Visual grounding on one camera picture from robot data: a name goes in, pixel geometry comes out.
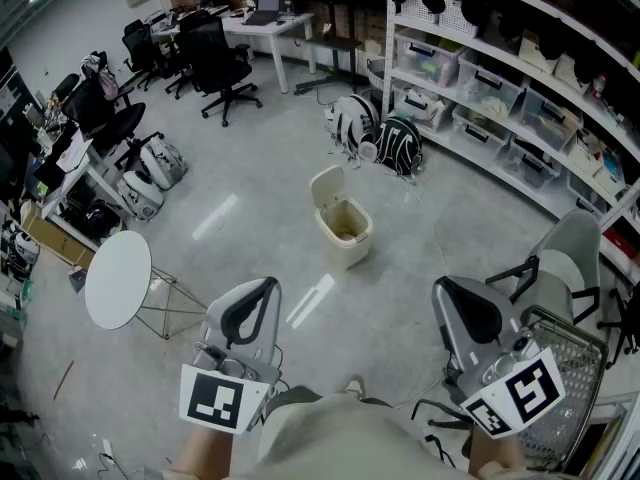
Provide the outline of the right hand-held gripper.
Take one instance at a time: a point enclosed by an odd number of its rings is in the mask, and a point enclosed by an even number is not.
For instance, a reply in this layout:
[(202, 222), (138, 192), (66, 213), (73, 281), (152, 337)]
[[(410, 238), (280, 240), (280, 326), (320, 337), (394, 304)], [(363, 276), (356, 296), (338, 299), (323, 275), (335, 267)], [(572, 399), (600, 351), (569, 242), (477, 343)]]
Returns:
[(432, 305), (453, 360), (446, 369), (451, 400), (490, 438), (523, 431), (565, 398), (551, 348), (539, 345), (530, 326), (511, 323), (517, 315), (505, 295), (477, 280), (442, 276)]

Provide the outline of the cream trash bin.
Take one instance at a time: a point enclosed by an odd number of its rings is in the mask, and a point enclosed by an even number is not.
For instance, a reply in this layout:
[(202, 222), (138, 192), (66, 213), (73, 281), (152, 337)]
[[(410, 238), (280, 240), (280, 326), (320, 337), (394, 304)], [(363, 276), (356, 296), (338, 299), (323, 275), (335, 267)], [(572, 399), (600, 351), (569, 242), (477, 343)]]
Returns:
[(317, 206), (315, 218), (336, 265), (349, 269), (368, 254), (374, 223), (352, 198), (339, 197), (328, 205)]

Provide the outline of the white plastic bin lid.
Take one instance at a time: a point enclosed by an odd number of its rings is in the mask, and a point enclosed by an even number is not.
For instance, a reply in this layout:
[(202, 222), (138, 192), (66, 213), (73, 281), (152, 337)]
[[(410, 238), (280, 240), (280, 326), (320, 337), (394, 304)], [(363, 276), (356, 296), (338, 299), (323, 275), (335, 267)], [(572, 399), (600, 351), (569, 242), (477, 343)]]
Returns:
[(327, 215), (337, 215), (345, 198), (345, 174), (340, 165), (333, 165), (312, 178), (310, 192), (315, 209)]

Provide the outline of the person's left forearm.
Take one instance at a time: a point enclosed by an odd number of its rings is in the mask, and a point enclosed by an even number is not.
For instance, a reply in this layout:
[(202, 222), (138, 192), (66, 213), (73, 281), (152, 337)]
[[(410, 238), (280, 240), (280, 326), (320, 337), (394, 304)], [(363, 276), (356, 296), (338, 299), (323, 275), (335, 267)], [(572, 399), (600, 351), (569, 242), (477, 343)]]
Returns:
[(195, 426), (165, 480), (225, 480), (230, 475), (233, 435)]

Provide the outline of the person's right forearm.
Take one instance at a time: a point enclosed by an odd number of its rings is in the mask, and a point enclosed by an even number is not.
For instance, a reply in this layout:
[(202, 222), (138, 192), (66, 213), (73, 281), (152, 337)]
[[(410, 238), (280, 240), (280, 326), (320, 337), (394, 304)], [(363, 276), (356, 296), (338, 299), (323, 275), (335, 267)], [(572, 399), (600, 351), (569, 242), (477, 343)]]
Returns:
[(492, 439), (481, 428), (475, 427), (471, 434), (468, 473), (476, 478), (490, 463), (506, 469), (522, 469), (525, 458), (520, 442), (515, 435)]

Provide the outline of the white round side table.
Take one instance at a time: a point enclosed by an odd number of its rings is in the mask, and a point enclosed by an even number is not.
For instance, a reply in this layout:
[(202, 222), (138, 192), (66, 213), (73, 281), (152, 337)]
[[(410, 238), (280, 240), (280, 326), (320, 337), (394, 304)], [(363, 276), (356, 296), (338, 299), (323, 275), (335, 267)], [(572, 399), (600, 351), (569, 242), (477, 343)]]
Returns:
[(138, 322), (165, 341), (198, 325), (206, 312), (177, 277), (153, 264), (149, 244), (131, 230), (99, 247), (87, 271), (84, 299), (98, 327), (117, 330)]

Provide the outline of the black office chair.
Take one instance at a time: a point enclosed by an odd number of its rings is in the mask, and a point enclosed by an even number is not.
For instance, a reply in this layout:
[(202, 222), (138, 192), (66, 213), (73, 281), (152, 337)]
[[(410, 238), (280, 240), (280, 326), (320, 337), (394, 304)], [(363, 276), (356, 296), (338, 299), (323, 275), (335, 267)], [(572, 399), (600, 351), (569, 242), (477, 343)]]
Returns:
[(253, 83), (241, 85), (253, 72), (248, 53), (231, 47), (226, 39), (222, 18), (211, 15), (197, 28), (179, 40), (193, 71), (193, 82), (204, 95), (219, 97), (201, 110), (204, 119), (214, 107), (223, 106), (221, 125), (229, 126), (228, 112), (234, 101), (252, 102), (260, 109), (263, 104), (254, 95), (258, 87)]
[(620, 336), (614, 356), (606, 362), (606, 369), (611, 369), (617, 362), (623, 346), (624, 353), (636, 354), (640, 351), (640, 281), (630, 291), (629, 299), (624, 301), (617, 288), (609, 292), (617, 304), (619, 320), (613, 322), (598, 321), (598, 329), (618, 329)]
[(115, 99), (108, 100), (98, 73), (84, 80), (77, 74), (70, 74), (53, 91), (62, 114), (75, 122), (86, 138), (93, 140), (92, 146), (97, 153), (111, 151), (121, 143), (127, 144), (127, 151), (114, 162), (118, 170), (130, 169), (142, 148), (153, 138), (164, 138), (159, 131), (144, 139), (135, 136), (146, 105), (131, 104), (129, 93), (116, 89)]
[(176, 88), (174, 98), (180, 99), (180, 91), (187, 83), (191, 83), (195, 87), (193, 82), (193, 71), (191, 69), (190, 62), (183, 52), (182, 47), (179, 45), (179, 40), (186, 35), (187, 32), (192, 31), (202, 24), (210, 16), (209, 12), (205, 9), (199, 9), (186, 15), (178, 21), (178, 33), (172, 37), (170, 44), (170, 59), (174, 64), (174, 67), (179, 72), (179, 78), (172, 82), (165, 88), (167, 94), (171, 93), (173, 88)]
[(167, 79), (174, 74), (169, 57), (153, 41), (148, 24), (141, 20), (128, 24), (124, 28), (122, 42), (129, 54), (124, 60), (125, 65), (136, 76), (143, 75), (137, 84), (138, 89), (147, 92), (154, 79)]

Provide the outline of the person's light shirt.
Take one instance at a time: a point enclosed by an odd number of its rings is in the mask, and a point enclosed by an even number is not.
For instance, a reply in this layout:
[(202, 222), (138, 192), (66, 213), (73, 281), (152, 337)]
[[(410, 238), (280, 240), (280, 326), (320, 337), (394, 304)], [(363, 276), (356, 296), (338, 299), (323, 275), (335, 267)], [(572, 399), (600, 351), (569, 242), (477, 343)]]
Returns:
[(269, 402), (246, 480), (476, 480), (443, 463), (398, 411), (299, 386)]

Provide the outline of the white domed backpack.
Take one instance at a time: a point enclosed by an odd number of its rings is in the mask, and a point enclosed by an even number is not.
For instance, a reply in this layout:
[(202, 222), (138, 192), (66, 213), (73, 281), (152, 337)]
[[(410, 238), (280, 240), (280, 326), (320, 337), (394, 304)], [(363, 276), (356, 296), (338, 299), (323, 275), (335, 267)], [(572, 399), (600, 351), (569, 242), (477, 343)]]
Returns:
[(116, 186), (119, 195), (138, 220), (151, 220), (164, 204), (164, 196), (159, 187), (144, 171), (125, 172)]

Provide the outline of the black helmet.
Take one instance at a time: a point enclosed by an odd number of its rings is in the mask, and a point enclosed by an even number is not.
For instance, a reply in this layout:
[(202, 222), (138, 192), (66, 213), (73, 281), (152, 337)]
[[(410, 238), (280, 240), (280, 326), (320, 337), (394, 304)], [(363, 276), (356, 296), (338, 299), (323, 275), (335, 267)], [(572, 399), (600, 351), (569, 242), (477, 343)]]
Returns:
[(126, 229), (124, 221), (115, 211), (115, 206), (102, 199), (96, 199), (89, 205), (85, 221), (89, 237), (100, 244)]

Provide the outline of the grey backpack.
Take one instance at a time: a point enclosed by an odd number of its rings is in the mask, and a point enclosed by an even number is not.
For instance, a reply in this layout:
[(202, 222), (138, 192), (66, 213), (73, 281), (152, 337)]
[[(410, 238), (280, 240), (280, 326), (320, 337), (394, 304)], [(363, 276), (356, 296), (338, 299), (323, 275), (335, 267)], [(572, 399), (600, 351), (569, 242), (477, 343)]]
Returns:
[(153, 182), (163, 191), (182, 180), (188, 166), (185, 158), (171, 144), (152, 137), (140, 151), (140, 161)]

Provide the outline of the cluttered white desk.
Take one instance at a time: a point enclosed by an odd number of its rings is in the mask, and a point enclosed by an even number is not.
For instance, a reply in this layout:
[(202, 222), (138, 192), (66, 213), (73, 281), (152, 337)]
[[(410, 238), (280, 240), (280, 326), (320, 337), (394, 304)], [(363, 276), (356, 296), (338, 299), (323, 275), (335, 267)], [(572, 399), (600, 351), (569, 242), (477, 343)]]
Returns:
[(92, 163), (92, 157), (95, 153), (91, 146), (84, 157), (80, 166), (70, 173), (65, 174), (59, 188), (56, 188), (51, 194), (47, 195), (42, 202), (38, 204), (43, 218), (48, 217), (56, 212), (56, 207), (63, 201), (69, 191), (84, 176), (89, 175), (94, 182), (102, 189), (102, 191), (123, 211), (131, 213), (125, 208), (123, 198), (119, 195), (113, 183), (110, 183), (104, 176), (104, 171), (99, 171)]

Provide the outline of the small cardboard box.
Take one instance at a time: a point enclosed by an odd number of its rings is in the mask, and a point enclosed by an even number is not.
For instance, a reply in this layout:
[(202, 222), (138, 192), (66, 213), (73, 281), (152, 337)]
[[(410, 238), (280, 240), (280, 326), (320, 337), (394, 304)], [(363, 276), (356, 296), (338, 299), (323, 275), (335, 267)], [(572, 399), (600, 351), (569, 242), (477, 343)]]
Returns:
[(559, 56), (546, 57), (541, 50), (539, 37), (528, 30), (523, 31), (518, 57), (547, 74), (554, 72), (559, 60)]
[(591, 80), (585, 74), (577, 74), (576, 61), (567, 53), (563, 53), (558, 59), (553, 76), (581, 95), (584, 95), (591, 85)]

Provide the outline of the white shelving unit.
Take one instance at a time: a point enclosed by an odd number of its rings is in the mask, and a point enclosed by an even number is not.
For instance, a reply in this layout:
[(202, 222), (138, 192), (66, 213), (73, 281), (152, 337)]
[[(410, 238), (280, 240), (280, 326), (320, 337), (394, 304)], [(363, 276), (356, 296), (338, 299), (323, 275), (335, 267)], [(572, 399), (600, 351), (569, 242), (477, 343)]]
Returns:
[(561, 167), (528, 188), (600, 214), (601, 251), (640, 282), (640, 0), (385, 0), (383, 107), (401, 83), (506, 127)]

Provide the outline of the open laptop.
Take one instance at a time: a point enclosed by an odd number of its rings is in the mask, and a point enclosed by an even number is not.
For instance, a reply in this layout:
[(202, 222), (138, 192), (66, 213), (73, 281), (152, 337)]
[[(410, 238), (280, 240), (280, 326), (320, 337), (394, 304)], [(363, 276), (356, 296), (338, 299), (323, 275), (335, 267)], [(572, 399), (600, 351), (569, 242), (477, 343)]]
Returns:
[(246, 26), (265, 26), (277, 20), (280, 14), (280, 0), (256, 0), (253, 13), (243, 24)]

